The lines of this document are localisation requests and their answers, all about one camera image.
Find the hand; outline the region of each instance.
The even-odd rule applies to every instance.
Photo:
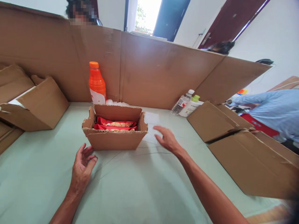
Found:
[[[163,146],[173,154],[184,150],[169,129],[161,126],[154,126],[154,129],[161,132],[161,134],[163,135],[163,138],[161,138],[159,135],[155,135],[161,146]]]
[[[90,155],[93,152],[92,146],[86,147],[84,143],[76,154],[73,165],[73,173],[69,191],[72,194],[82,194],[90,180],[91,172],[97,163],[96,155]]]

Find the snack package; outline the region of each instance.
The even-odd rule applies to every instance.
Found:
[[[100,124],[95,124],[94,129],[96,130],[106,130],[106,131],[119,131],[119,132],[126,132],[126,131],[136,131],[137,126],[130,128],[130,127],[116,127],[116,126],[105,126]]]
[[[114,126],[114,127],[134,127],[136,126],[136,122],[134,121],[108,121],[104,118],[98,117],[97,124],[105,125],[105,126]]]

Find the tree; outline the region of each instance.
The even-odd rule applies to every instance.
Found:
[[[138,4],[135,31],[152,35],[153,31],[145,27],[145,19],[146,19],[146,13],[144,12],[143,8]]]

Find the light green table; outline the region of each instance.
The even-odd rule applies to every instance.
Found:
[[[24,133],[0,156],[0,223],[48,223],[68,190],[89,103],[72,103],[51,131]],[[149,133],[136,151],[95,152],[99,160],[73,223],[211,223],[177,158],[155,140],[170,128],[245,217],[280,204],[246,196],[185,118],[143,108]]]

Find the green bottle cap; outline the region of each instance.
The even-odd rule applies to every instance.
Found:
[[[200,96],[199,95],[194,95],[194,97],[192,97],[192,101],[193,102],[198,102]]]

